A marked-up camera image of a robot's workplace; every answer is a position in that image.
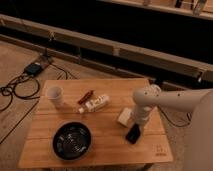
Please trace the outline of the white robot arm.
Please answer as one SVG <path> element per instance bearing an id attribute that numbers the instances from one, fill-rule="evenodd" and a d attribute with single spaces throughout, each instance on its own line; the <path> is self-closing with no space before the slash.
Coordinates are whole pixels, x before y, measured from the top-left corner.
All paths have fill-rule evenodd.
<path id="1" fill-rule="evenodd" d="M 162 91 L 152 84 L 136 89 L 132 99 L 134 122 L 142 127 L 154 107 L 190 113 L 182 171 L 213 171 L 213 88 Z"/>

